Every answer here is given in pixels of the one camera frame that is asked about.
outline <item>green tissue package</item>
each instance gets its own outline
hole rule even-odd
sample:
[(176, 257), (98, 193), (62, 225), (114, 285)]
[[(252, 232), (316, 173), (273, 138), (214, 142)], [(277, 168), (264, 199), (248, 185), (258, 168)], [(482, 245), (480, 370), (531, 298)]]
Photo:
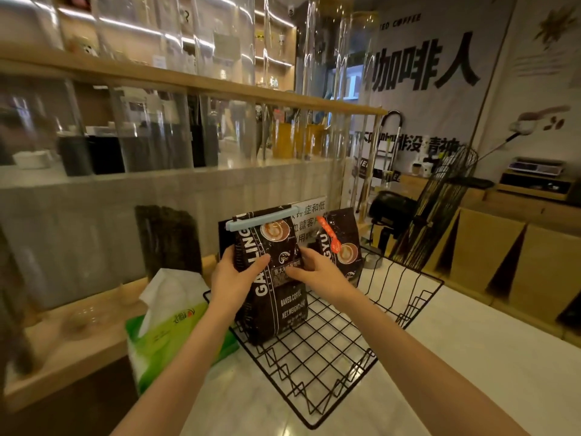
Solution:
[[(139, 395), (151, 385), (185, 343), (208, 308), (203, 293), (208, 286), (197, 272), (160, 269), (140, 299), (145, 315), (127, 320), (127, 347)], [(238, 350), (228, 330), (214, 363)]]

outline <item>black wire basket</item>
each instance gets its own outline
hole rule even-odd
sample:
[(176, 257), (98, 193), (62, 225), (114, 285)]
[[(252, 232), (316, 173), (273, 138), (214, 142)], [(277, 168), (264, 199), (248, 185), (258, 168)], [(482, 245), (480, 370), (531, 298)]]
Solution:
[[(363, 269), (358, 288), (403, 329), (421, 312), (443, 281), (415, 272), (361, 247), (373, 269)], [(208, 300), (209, 292), (204, 294)], [(344, 313), (310, 291), (306, 322), (253, 346), (242, 326), (231, 328), (240, 345), (307, 428), (315, 430), (377, 362)]]

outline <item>person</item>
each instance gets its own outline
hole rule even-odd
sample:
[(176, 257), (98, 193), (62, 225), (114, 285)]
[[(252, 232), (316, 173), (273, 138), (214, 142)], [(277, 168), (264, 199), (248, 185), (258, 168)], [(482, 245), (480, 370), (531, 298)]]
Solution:
[[(288, 267), (288, 276), (306, 283), (351, 318), (433, 436), (528, 434), (354, 288), (329, 258), (307, 248), (301, 248), (301, 253), (305, 269)], [(261, 256), (247, 270), (237, 272), (233, 256), (231, 246), (212, 275), (212, 300), (206, 313), (174, 360), (115, 428), (114, 436), (177, 436), (181, 432), (228, 326), (270, 260), (269, 255)]]

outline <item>coffee cup picture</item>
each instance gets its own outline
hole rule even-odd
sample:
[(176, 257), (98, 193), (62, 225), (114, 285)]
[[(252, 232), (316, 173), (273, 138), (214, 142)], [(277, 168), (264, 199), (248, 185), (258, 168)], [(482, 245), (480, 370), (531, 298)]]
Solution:
[(343, 243), (337, 254), (337, 258), (343, 264), (353, 263), (357, 256), (359, 256), (359, 249), (353, 243)]
[(291, 230), (284, 220), (276, 220), (271, 223), (265, 223), (260, 227), (260, 232), (265, 239), (271, 242), (282, 242), (287, 239)]

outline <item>coffee bag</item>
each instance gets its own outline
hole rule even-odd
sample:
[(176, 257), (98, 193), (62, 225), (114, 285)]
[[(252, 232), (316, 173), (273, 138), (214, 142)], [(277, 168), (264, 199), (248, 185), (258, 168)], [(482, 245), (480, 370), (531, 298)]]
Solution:
[(359, 245), (359, 229), (353, 208), (329, 211), (317, 217), (321, 228), (317, 232), (313, 249), (327, 256), (353, 286), (359, 283), (363, 257)]
[[(278, 212), (290, 205), (236, 216), (250, 219)], [(238, 271), (247, 269), (256, 259), (270, 254), (270, 262), (254, 280), (241, 311), (236, 316), (253, 345), (295, 327), (307, 318), (307, 292), (303, 283), (287, 276), (287, 266), (303, 267), (299, 245), (290, 217), (237, 231), (234, 263)]]

